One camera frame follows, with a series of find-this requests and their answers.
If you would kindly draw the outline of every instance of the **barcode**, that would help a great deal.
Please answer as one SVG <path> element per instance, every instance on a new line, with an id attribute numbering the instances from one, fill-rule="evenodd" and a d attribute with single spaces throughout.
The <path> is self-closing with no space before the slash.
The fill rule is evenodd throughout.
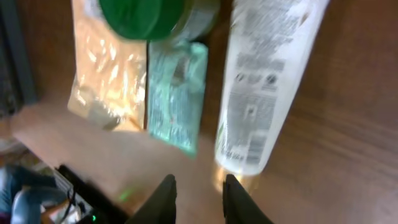
<path id="1" fill-rule="evenodd" d="M 265 136 L 253 136 L 249 144 L 249 152 L 246 163 L 250 165 L 258 165 L 261 160 L 261 154 L 264 150 L 267 138 Z"/>

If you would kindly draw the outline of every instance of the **person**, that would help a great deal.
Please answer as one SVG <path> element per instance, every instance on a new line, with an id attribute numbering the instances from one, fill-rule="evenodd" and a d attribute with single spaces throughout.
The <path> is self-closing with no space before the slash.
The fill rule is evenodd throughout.
<path id="1" fill-rule="evenodd" d="M 54 206 L 67 196 L 55 178 L 22 166 L 0 168 L 0 224 L 40 224 L 40 206 Z"/>

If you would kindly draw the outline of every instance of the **blue clothing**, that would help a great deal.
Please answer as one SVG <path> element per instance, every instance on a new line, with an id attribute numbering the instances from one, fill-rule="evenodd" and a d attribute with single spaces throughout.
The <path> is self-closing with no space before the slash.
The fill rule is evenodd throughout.
<path id="1" fill-rule="evenodd" d="M 12 224 L 40 224 L 41 204 L 57 205 L 66 199 L 65 193 L 57 189 L 54 177 L 22 166 L 0 168 L 0 217 L 9 215 Z"/>

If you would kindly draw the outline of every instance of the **brown wooden surface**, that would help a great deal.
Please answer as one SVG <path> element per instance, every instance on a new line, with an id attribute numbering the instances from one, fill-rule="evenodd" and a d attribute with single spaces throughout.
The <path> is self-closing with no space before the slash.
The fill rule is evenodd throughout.
<path id="1" fill-rule="evenodd" d="M 177 178 L 177 223 L 223 223 L 211 181 L 230 1 L 208 39 L 196 159 L 146 134 L 107 133 L 67 111 L 75 73 L 70 2 L 20 0 L 38 105 L 12 131 L 45 162 L 66 163 L 111 198 L 145 198 Z M 253 198 L 276 223 L 398 222 L 398 3 L 331 0 L 307 71 Z"/>

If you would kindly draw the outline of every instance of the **dark object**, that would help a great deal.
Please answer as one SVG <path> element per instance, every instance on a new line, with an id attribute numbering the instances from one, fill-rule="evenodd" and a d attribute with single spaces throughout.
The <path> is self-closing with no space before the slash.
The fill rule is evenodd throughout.
<path id="1" fill-rule="evenodd" d="M 67 167 L 61 166 L 58 171 L 73 184 L 75 192 L 93 207 L 92 211 L 78 222 L 79 224 L 175 223 L 177 183 L 175 177 L 171 174 L 166 176 L 140 210 L 127 220 L 127 215 L 124 212 L 115 207 L 98 190 L 81 181 Z M 227 175 L 224 183 L 223 207 L 226 224 L 272 224 L 236 180 L 235 176 L 231 174 Z"/>
<path id="2" fill-rule="evenodd" d="M 272 224 L 232 174 L 224 182 L 223 207 L 226 224 Z"/>
<path id="3" fill-rule="evenodd" d="M 15 1 L 0 1 L 0 116 L 36 101 Z"/>

